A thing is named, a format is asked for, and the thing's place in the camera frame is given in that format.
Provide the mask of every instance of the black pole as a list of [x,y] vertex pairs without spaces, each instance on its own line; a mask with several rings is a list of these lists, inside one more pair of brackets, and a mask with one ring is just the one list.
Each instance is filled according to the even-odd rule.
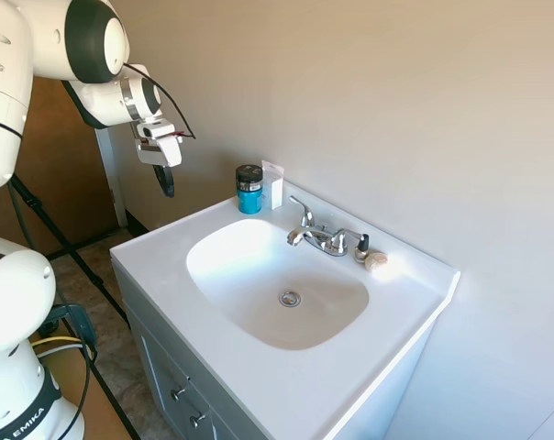
[[59,241],[59,243],[61,244],[61,246],[63,246],[65,251],[72,256],[73,261],[77,263],[77,265],[87,276],[89,281],[91,281],[92,284],[97,288],[97,290],[104,295],[104,297],[108,300],[110,304],[112,304],[112,307],[116,309],[118,314],[122,317],[122,319],[124,319],[127,325],[130,325],[128,323],[126,312],[122,309],[122,307],[120,307],[120,304],[118,304],[118,302],[112,297],[110,292],[107,290],[107,288],[104,285],[104,280],[98,277],[90,269],[90,267],[85,263],[83,258],[77,253],[75,248],[72,246],[69,240],[63,235],[63,233],[57,227],[57,225],[53,223],[49,215],[45,212],[45,209],[42,207],[42,203],[40,202],[39,198],[36,197],[32,192],[30,192],[28,188],[25,186],[25,184],[15,174],[12,176],[11,182],[12,182],[12,185],[14,186],[14,189],[17,190],[17,193],[20,194],[20,197],[22,197],[22,200],[24,201],[24,203],[27,204],[28,207],[32,209],[36,215],[39,216],[42,223],[44,223],[45,226],[49,229],[49,231],[55,236],[55,238],[57,238],[57,241]]

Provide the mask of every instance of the blue container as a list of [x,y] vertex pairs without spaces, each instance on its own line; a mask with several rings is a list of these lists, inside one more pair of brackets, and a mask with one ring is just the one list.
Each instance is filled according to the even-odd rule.
[[262,168],[241,165],[237,168],[238,209],[244,214],[256,214],[262,201]]

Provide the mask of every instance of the white sink basin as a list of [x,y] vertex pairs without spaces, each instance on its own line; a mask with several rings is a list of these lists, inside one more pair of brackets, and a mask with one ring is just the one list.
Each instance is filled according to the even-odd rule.
[[[187,269],[206,298],[240,328],[271,346],[302,350],[352,323],[369,294],[332,257],[291,247],[286,236],[269,222],[241,220],[198,242]],[[287,292],[294,294],[283,298]],[[292,299],[301,301],[292,307]]]

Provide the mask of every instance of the drawer knob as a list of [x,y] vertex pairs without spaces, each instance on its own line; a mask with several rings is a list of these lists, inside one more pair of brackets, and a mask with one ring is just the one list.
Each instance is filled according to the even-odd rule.
[[182,387],[179,387],[179,390],[171,390],[171,398],[177,402],[183,393],[185,393],[185,388]]
[[204,418],[205,418],[205,414],[201,414],[199,417],[191,416],[189,418],[189,423],[191,424],[191,426],[194,427],[194,429],[197,429],[197,427],[200,425],[200,422],[204,420]]

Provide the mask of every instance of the sink drain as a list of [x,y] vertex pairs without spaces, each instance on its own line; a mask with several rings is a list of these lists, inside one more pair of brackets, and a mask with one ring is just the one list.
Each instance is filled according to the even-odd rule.
[[295,307],[302,301],[302,297],[296,291],[287,291],[279,297],[279,302],[285,307]]

